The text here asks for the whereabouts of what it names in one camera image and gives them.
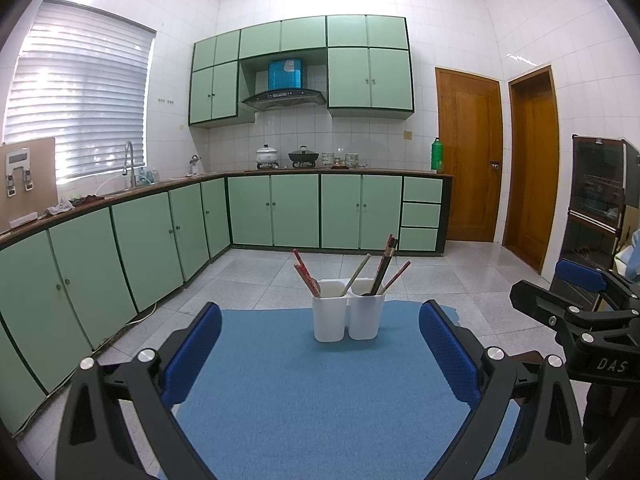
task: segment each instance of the blue box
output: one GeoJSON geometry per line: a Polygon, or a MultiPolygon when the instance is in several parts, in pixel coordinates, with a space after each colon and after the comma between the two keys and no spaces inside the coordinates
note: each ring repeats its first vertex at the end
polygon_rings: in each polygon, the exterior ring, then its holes
{"type": "Polygon", "coordinates": [[[301,59],[281,59],[269,63],[269,90],[302,87],[301,59]]]}

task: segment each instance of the faucet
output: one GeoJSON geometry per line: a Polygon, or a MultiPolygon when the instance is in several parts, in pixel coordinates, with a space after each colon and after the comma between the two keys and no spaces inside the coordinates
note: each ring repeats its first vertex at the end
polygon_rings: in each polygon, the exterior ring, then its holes
{"type": "Polygon", "coordinates": [[[127,174],[127,153],[131,150],[131,187],[136,187],[136,172],[133,170],[133,144],[131,141],[127,141],[124,145],[124,167],[122,168],[122,174],[127,174]]]}

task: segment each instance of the pot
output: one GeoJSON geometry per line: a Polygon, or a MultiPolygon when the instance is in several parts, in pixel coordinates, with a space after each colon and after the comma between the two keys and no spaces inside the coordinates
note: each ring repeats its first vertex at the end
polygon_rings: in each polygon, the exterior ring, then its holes
{"type": "Polygon", "coordinates": [[[255,150],[255,161],[258,164],[273,164],[278,160],[278,150],[270,148],[268,144],[264,148],[255,150]]]}
{"type": "Polygon", "coordinates": [[[306,146],[300,146],[299,150],[289,153],[289,158],[292,162],[315,162],[318,153],[307,149],[306,146]]]}

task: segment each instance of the utensil holder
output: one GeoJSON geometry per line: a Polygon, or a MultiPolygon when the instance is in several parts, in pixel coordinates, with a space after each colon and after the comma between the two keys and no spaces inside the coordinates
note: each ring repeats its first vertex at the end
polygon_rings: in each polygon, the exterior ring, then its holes
{"type": "Polygon", "coordinates": [[[349,280],[318,280],[320,298],[313,298],[314,336],[321,343],[344,337],[349,293],[340,297],[349,280]]]}
{"type": "Polygon", "coordinates": [[[349,296],[348,330],[351,339],[373,339],[378,335],[385,295],[363,296],[371,290],[373,281],[373,278],[356,278],[347,292],[349,296]]]}

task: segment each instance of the tile floor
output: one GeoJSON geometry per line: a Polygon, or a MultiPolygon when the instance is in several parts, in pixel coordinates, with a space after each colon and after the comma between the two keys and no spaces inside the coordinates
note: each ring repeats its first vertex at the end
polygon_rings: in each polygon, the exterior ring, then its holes
{"type": "MultiPolygon", "coordinates": [[[[303,254],[314,277],[346,278],[361,261],[360,255],[303,254]]],[[[143,348],[159,348],[173,330],[189,325],[206,301],[223,309],[309,308],[311,295],[293,268],[293,255],[274,251],[232,249],[207,266],[189,285],[161,303],[156,312],[98,356],[101,364],[130,360],[143,348]]],[[[509,291],[519,280],[547,287],[548,283],[511,252],[494,243],[448,242],[445,256],[397,257],[387,279],[409,259],[412,264],[387,293],[388,300],[435,299],[456,309],[460,325],[472,330],[485,345],[497,345],[509,354],[531,349],[542,355],[564,356],[554,332],[511,307],[509,291]]],[[[373,257],[361,273],[373,277],[373,257]]],[[[586,384],[574,383],[581,411],[586,384]]],[[[57,435],[66,390],[18,438],[18,445],[44,480],[53,479],[57,435]]],[[[150,450],[130,402],[123,410],[134,444],[145,468],[156,474],[158,462],[150,450]]]]}

